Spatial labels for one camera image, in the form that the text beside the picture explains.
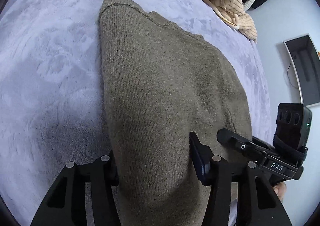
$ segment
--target bed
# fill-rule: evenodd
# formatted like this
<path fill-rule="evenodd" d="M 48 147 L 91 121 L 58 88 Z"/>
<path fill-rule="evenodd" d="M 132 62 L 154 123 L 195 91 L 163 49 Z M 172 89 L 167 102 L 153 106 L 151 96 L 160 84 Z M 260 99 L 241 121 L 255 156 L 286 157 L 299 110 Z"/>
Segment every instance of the bed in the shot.
<path fill-rule="evenodd" d="M 104 131 L 98 12 L 103 0 L 9 0 L 0 15 L 0 195 L 22 226 L 68 161 L 92 162 Z M 253 41 L 202 0 L 133 0 L 219 48 L 247 94 L 252 134 L 272 141 Z"/>

